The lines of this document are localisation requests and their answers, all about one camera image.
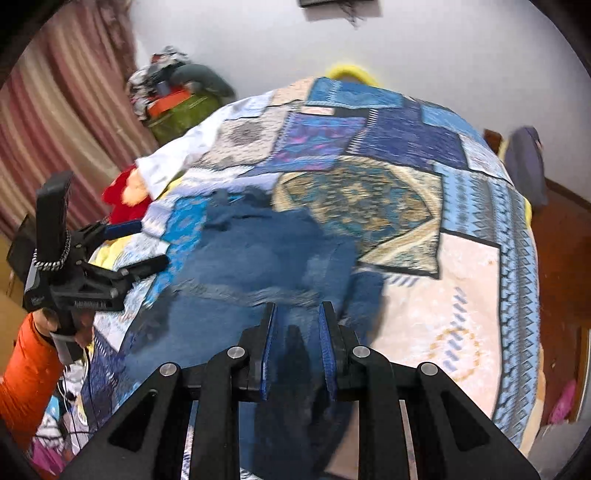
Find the person's left hand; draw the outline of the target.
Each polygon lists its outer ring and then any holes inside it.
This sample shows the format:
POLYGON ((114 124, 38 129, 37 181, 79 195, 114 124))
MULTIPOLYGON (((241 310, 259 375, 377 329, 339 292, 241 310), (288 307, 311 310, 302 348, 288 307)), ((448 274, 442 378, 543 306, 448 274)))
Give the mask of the person's left hand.
MULTIPOLYGON (((37 332, 47 341, 50 341, 52 339, 51 333, 56 332, 59 328, 57 314, 48 308, 43 308, 34 311, 32 315, 37 332)), ((90 310, 79 310, 74 311, 73 316, 78 322, 78 330, 74 335, 74 339, 82 348, 87 347, 93 338, 95 312, 90 310)))

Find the orange left sleeve forearm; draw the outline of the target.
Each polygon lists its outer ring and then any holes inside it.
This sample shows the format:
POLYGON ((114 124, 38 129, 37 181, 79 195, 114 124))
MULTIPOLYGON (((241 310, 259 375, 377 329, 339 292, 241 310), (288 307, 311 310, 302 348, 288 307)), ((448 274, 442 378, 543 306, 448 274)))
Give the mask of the orange left sleeve forearm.
POLYGON ((56 329, 56 320, 42 310, 29 313, 1 377, 1 418, 23 451, 42 422, 63 369, 50 342, 50 333, 56 329))

